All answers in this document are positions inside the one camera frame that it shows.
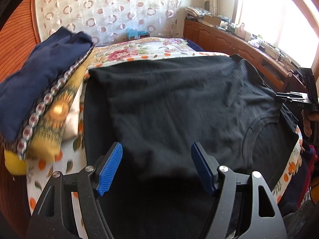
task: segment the beige fabric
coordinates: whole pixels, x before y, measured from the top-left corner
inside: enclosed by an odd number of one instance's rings
[[[83,82],[81,83],[77,94],[75,95],[74,101],[70,108],[68,115],[65,120],[64,133],[62,141],[69,140],[78,135],[78,124],[80,114],[80,96],[82,93]]]

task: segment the cardboard box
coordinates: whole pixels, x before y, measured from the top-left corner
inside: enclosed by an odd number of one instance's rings
[[[213,26],[220,26],[221,22],[223,22],[220,18],[214,17],[214,16],[210,16],[205,14],[203,21],[213,25]]]
[[[148,31],[137,31],[136,29],[127,28],[126,29],[126,36],[129,39],[129,41],[141,39],[145,37],[149,37],[150,34]]]

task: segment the metal screw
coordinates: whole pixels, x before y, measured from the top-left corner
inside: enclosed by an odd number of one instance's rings
[[[221,170],[222,172],[228,172],[228,167],[227,167],[227,166],[224,166],[224,165],[221,165],[221,166],[220,166],[220,170]]]
[[[52,176],[54,177],[54,178],[58,178],[59,176],[60,176],[60,172],[54,172],[53,174],[52,174]]]
[[[93,170],[94,170],[94,167],[92,165],[85,167],[86,172],[92,172]]]
[[[257,171],[254,171],[254,172],[253,172],[253,176],[254,176],[255,178],[260,178],[260,177],[261,177],[261,173],[260,173],[260,172],[257,172]]]

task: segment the yellow patterned fabric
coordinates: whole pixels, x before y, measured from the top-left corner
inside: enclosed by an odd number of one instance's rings
[[[79,66],[41,117],[29,144],[28,157],[54,162],[54,157],[60,153],[66,117],[93,56],[91,53]]]

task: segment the bed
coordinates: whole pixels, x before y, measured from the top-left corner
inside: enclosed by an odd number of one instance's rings
[[[88,70],[94,68],[105,68],[123,62],[138,60],[161,60],[167,58],[203,56],[228,57],[228,55],[223,53],[204,52],[196,44],[183,39],[164,39],[154,37],[114,44],[107,47],[95,47],[92,53],[94,53],[94,58],[92,64],[88,67]],[[85,80],[90,78],[88,70],[85,74]],[[87,165],[83,135],[83,108],[85,91],[86,82],[84,82],[84,87],[80,98],[78,136],[62,143],[60,154],[57,156],[54,163],[47,163],[43,159],[27,161],[27,188],[31,213],[35,208],[42,189],[53,172],[61,171],[63,174],[71,174],[79,172]],[[280,201],[291,180],[291,177],[298,171],[298,167],[301,165],[300,152],[302,145],[302,135],[298,127],[296,128],[295,132],[298,134],[299,139],[291,152],[286,168],[283,170],[282,176],[272,190],[277,202]],[[76,192],[72,193],[72,202],[79,236],[81,238],[87,238],[81,217],[78,195]]]

